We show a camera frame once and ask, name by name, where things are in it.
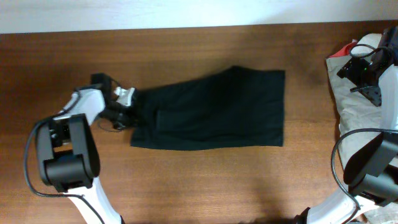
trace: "wooden tabletop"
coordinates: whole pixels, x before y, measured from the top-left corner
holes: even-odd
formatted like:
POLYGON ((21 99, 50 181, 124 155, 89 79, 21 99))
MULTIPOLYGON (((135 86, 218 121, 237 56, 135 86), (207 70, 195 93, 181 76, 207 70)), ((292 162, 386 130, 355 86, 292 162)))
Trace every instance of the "wooden tabletop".
MULTIPOLYGON (((0 35, 0 222, 84 223, 68 199, 29 192, 22 173, 27 134, 58 112, 73 87, 104 72, 150 88, 232 65, 285 70, 283 147, 161 151, 129 146, 132 130, 92 125, 104 190, 126 223, 238 223, 292 218, 337 186, 330 153, 337 114, 325 57, 397 21, 0 35)), ((35 150, 30 175, 42 191, 35 150)))

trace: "white wall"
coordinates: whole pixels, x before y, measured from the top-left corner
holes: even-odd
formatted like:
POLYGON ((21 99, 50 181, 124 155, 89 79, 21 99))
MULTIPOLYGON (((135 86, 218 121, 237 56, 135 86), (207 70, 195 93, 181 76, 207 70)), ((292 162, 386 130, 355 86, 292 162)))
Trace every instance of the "white wall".
POLYGON ((0 33, 398 19, 398 0, 0 0, 0 33))

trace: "black shorts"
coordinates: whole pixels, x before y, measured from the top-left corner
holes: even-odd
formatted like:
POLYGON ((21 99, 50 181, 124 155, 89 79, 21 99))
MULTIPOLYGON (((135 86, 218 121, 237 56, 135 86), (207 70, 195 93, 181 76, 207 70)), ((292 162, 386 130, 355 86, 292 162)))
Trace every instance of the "black shorts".
POLYGON ((203 79, 138 91, 131 145, 201 150, 282 146, 284 71, 231 67, 203 79))

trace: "wooden table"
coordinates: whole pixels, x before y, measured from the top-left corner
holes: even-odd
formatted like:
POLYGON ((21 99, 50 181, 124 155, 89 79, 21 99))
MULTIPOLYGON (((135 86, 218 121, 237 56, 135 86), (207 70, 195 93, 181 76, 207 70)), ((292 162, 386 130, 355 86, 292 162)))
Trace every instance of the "wooden table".
MULTIPOLYGON (((138 89, 232 65, 286 71, 283 147, 194 152, 129 146, 132 131, 92 125, 101 181, 126 223, 237 223, 292 218, 330 195, 337 114, 324 58, 397 21, 0 35, 0 222, 83 223, 73 204, 29 192, 22 152, 33 123, 104 72, 138 89)), ((34 147, 29 168, 39 190, 34 147)))

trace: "black bracket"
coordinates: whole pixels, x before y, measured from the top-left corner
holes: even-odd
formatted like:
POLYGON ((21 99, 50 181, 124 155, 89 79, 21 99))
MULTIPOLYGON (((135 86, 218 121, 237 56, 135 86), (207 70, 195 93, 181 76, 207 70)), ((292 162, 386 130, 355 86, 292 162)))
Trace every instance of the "black bracket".
POLYGON ((123 130, 135 127, 137 124, 136 109, 132 106, 124 106, 112 99, 112 82, 113 79, 104 73, 96 73, 91 75, 91 86, 101 90, 105 99, 105 109, 98 115, 100 118, 107 119, 112 122, 113 128, 123 130))
POLYGON ((347 78, 356 85, 350 92, 359 92, 374 106, 381 106, 381 91, 378 81, 368 71, 369 62, 365 59, 352 58, 337 73, 340 78, 347 78))
POLYGON ((76 187, 91 188, 100 174, 100 157, 84 114, 45 123, 36 135, 39 172, 46 185, 58 192, 76 187), (71 143, 71 150, 54 148, 71 143))

